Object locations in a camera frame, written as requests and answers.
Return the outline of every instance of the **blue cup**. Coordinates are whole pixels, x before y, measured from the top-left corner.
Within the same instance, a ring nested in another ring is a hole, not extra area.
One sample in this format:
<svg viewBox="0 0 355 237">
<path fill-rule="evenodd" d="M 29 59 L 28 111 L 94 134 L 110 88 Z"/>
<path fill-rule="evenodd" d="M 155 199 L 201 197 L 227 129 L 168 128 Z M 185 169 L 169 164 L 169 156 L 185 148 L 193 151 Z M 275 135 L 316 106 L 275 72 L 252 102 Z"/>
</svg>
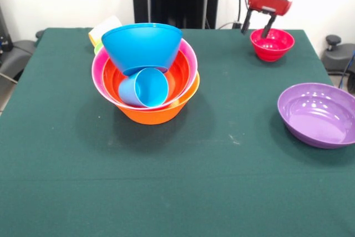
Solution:
<svg viewBox="0 0 355 237">
<path fill-rule="evenodd" d="M 112 29 L 102 42 L 115 66 L 126 76 L 144 68 L 166 72 L 179 51 L 182 31 L 160 23 L 137 23 Z"/>
<path fill-rule="evenodd" d="M 145 68 L 124 79 L 118 94 L 128 105 L 152 108 L 163 104 L 168 97 L 169 85 L 164 74 L 155 68 Z"/>
</svg>

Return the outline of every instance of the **table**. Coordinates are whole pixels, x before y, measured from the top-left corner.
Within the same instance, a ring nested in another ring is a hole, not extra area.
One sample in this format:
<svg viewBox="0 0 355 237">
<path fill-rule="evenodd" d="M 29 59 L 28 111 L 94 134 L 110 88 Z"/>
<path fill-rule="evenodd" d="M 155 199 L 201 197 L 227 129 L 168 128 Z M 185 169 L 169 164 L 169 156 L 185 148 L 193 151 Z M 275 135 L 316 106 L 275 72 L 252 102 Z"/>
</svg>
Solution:
<svg viewBox="0 0 355 237">
<path fill-rule="evenodd" d="M 311 148 L 277 98 L 330 83 L 304 31 L 279 62 L 184 30 L 201 85 L 155 126 L 95 90 L 89 29 L 48 29 L 0 117 L 0 236 L 354 236 L 355 147 Z"/>
</svg>

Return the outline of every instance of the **plastic cup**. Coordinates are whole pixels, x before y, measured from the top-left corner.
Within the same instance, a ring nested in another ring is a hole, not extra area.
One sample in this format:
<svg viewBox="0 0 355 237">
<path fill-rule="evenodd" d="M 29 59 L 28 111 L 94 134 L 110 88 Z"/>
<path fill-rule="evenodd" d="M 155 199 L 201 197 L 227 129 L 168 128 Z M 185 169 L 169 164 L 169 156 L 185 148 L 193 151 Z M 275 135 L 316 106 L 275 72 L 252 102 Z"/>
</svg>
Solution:
<svg viewBox="0 0 355 237">
<path fill-rule="evenodd" d="M 128 105 L 156 107 L 165 102 L 169 93 L 168 81 L 155 68 L 145 68 L 124 79 L 118 94 Z"/>
</svg>

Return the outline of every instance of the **white wall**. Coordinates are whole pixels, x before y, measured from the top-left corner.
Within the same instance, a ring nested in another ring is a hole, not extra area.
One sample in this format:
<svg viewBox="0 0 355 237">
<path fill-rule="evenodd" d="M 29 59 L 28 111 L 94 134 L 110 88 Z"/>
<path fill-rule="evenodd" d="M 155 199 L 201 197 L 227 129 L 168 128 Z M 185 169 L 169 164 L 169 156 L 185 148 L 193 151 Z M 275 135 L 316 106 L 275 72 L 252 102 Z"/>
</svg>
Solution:
<svg viewBox="0 0 355 237">
<path fill-rule="evenodd" d="M 242 20 L 246 13 L 244 1 Z M 0 0 L 12 38 L 34 39 L 46 27 L 93 27 L 115 14 L 123 24 L 134 22 L 133 0 Z M 217 26 L 234 21 L 238 0 L 219 0 Z M 355 42 L 355 0 L 293 0 L 290 11 L 278 17 L 277 28 L 305 29 L 318 54 L 329 33 Z M 255 13 L 251 28 L 262 28 L 269 17 Z"/>
</svg>

